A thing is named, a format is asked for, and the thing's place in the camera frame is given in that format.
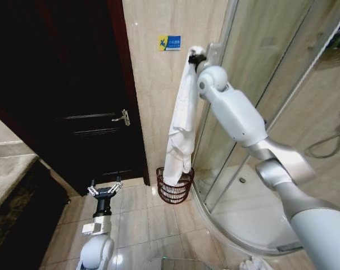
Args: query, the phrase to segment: red wicker basket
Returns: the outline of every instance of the red wicker basket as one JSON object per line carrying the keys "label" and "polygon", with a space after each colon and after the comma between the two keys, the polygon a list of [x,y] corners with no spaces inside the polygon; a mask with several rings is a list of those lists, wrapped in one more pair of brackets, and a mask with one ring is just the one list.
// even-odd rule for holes
{"label": "red wicker basket", "polygon": [[169,204],[179,204],[186,200],[193,182],[194,170],[191,168],[189,173],[183,173],[179,185],[170,186],[164,182],[164,168],[157,168],[157,189],[160,197]]}

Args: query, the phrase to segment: white cloth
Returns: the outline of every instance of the white cloth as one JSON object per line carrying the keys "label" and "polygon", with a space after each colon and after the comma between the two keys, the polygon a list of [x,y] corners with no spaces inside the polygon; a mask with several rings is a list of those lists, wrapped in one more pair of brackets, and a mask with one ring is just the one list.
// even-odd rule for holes
{"label": "white cloth", "polygon": [[274,270],[263,258],[252,256],[239,265],[239,270]]}
{"label": "white cloth", "polygon": [[193,64],[188,63],[191,53],[203,53],[203,48],[193,46],[188,51],[177,94],[174,114],[169,130],[164,182],[175,186],[182,172],[191,170],[191,154],[194,150],[196,107],[198,99],[197,76]]}

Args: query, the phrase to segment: door handle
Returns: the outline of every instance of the door handle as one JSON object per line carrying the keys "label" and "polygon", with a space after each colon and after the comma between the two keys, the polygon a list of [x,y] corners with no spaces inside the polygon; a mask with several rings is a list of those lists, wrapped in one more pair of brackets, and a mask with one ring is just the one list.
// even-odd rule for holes
{"label": "door handle", "polygon": [[115,118],[115,119],[112,119],[111,121],[117,122],[117,121],[120,121],[120,120],[124,120],[125,125],[129,126],[130,125],[129,113],[125,109],[123,109],[121,112],[122,112],[123,115],[120,118]]}

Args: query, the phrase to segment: shower door frame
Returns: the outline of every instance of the shower door frame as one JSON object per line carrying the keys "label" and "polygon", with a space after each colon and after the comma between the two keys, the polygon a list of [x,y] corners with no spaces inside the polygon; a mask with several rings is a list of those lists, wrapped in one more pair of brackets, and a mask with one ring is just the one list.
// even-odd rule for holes
{"label": "shower door frame", "polygon": [[[302,20],[302,23],[299,25],[296,34],[293,36],[292,41],[288,45],[286,53],[284,54],[282,59],[277,64],[277,67],[275,69],[274,74],[272,75],[272,77],[270,79],[270,82],[268,83],[267,87],[264,89],[264,93],[268,89],[268,86],[270,85],[271,81],[273,80],[274,76],[276,75],[276,72],[278,70],[280,70],[281,68],[283,68],[284,63],[287,60],[289,60],[288,59],[288,52],[289,52],[289,50],[291,50],[293,48],[292,46],[293,46],[294,42],[298,41],[300,38],[303,37],[301,35],[305,34],[304,33],[305,32],[304,31],[305,26],[308,27],[309,25],[311,25],[312,28],[314,27],[314,25],[312,25],[313,16],[315,16],[316,12],[319,9],[321,9],[322,5],[324,5],[324,1],[325,0],[314,0],[313,3],[311,4],[307,14],[305,15],[305,17]],[[227,41],[229,39],[230,31],[231,31],[231,28],[232,28],[232,25],[233,25],[233,20],[234,20],[234,15],[235,15],[235,12],[236,12],[237,4],[238,4],[238,0],[233,0],[233,1],[229,0],[228,6],[226,8],[226,14],[225,14],[225,18],[224,18],[223,28],[221,30],[220,41],[217,44],[217,46],[212,47],[213,50],[216,50],[215,54],[220,56],[220,57],[218,57],[219,60],[216,63],[218,65],[222,64],[222,60],[223,60],[224,53],[225,53],[225,50],[226,50]],[[273,114],[273,117],[266,123],[267,132],[269,132],[271,130],[271,128],[274,126],[274,124],[278,121],[281,113],[284,111],[284,109],[290,103],[291,99],[296,95],[298,89],[300,88],[301,83],[304,81],[304,79],[306,78],[308,73],[311,71],[312,67],[317,62],[318,58],[321,56],[323,51],[325,50],[326,46],[328,45],[328,43],[330,42],[330,40],[332,39],[332,37],[336,33],[339,26],[340,26],[340,8],[338,9],[337,12],[335,12],[333,14],[333,16],[330,18],[330,20],[328,20],[326,22],[326,24],[324,25],[325,31],[322,33],[320,38],[317,39],[315,44],[313,45],[313,48],[312,48],[313,53],[311,54],[311,56],[307,60],[305,68],[302,70],[302,73],[298,76],[298,79],[295,82],[295,84],[290,87],[289,94],[284,99],[284,101],[281,103],[281,105],[279,106],[277,111]],[[195,147],[195,151],[194,151],[193,159],[192,159],[192,165],[193,166],[194,166],[194,163],[196,162],[196,156],[198,154],[198,149],[199,149],[199,146],[200,146],[201,137],[203,135],[203,130],[205,128],[206,119],[207,119],[209,111],[210,111],[210,104],[209,104],[209,102],[206,101],[204,106],[203,106],[202,115],[201,115],[201,118],[200,118],[200,124],[198,126],[198,132],[197,132],[197,135],[196,135],[196,147]],[[301,249],[301,247],[286,250],[286,251],[271,251],[271,250],[258,249],[256,247],[253,247],[249,244],[242,242],[240,239],[237,239],[236,237],[231,235],[227,230],[225,230],[222,227],[221,224],[219,224],[212,217],[212,215],[211,215],[212,210],[216,207],[217,203],[220,201],[222,196],[227,192],[228,188],[232,185],[232,183],[234,182],[234,180],[236,179],[236,177],[238,176],[238,174],[242,170],[243,166],[249,161],[249,159],[251,157],[251,156],[249,156],[249,154],[246,155],[246,157],[242,160],[240,166],[237,168],[236,172],[230,178],[225,189],[222,190],[222,192],[216,198],[216,201],[213,204],[213,206],[209,209],[209,207],[207,207],[205,201],[208,198],[210,193],[216,192],[216,190],[214,190],[213,187],[214,187],[219,175],[223,171],[223,169],[224,169],[229,157],[231,156],[233,150],[235,149],[235,147],[236,147],[236,143],[233,142],[232,149],[231,149],[228,157],[224,161],[223,166],[221,167],[221,169],[218,172],[215,180],[211,184],[211,188],[208,191],[208,193],[206,194],[204,199],[201,198],[201,195],[199,193],[199,190],[196,186],[195,181],[193,182],[192,189],[193,189],[193,192],[195,194],[194,200],[197,204],[198,209],[200,210],[200,213],[202,214],[202,217],[206,221],[206,225],[210,228],[210,230],[212,228],[212,233],[216,234],[217,237],[219,238],[219,240],[221,240],[222,242],[226,242],[225,244],[231,245],[231,243],[228,243],[228,240],[229,240],[230,242],[237,244],[239,246],[237,248],[245,249],[247,252],[250,252],[250,253],[253,253],[253,254],[277,256],[277,255],[284,255],[284,254],[292,253],[294,251],[297,251],[298,249]]]}

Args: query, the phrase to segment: countertop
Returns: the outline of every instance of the countertop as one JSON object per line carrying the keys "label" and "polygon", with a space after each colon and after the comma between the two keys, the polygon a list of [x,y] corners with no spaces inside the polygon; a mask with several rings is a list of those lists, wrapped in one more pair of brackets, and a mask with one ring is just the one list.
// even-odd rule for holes
{"label": "countertop", "polygon": [[37,158],[35,154],[0,157],[0,206]]}

